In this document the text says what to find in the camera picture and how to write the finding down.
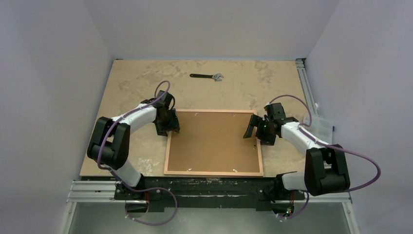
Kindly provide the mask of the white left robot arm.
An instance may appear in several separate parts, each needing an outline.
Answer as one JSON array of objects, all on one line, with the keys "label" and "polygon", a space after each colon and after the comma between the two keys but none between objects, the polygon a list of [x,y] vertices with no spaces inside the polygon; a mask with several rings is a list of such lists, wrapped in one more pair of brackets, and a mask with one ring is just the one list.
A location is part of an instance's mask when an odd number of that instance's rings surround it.
[{"label": "white left robot arm", "polygon": [[144,196],[145,183],[144,176],[128,160],[131,135],[149,123],[154,124],[159,136],[166,137],[171,131],[179,132],[174,105],[175,97],[161,90],[135,109],[117,117],[100,117],[95,123],[86,155],[100,169],[109,171],[122,181],[132,199]]}]

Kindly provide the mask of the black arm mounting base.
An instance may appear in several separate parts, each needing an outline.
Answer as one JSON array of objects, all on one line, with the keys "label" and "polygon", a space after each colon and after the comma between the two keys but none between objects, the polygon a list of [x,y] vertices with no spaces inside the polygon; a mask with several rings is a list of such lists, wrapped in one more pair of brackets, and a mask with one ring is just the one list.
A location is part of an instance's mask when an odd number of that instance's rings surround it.
[{"label": "black arm mounting base", "polygon": [[116,183],[114,199],[127,203],[142,201],[149,212],[174,207],[285,212],[295,200],[305,200],[305,195],[298,191],[280,190],[275,180],[276,177],[147,176],[144,190]]}]

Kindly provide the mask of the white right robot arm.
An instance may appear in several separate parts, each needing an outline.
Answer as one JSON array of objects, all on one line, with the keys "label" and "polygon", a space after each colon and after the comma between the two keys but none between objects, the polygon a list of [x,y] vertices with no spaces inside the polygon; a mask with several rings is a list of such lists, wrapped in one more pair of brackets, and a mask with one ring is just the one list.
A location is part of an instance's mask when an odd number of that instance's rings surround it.
[{"label": "white right robot arm", "polygon": [[253,114],[244,138],[255,136],[262,145],[273,146],[276,138],[291,143],[305,157],[303,172],[276,176],[274,194],[286,198],[293,190],[307,191],[313,196],[341,193],[350,188],[345,153],[339,145],[318,140],[294,117],[287,117],[281,103],[268,104],[266,115]]}]

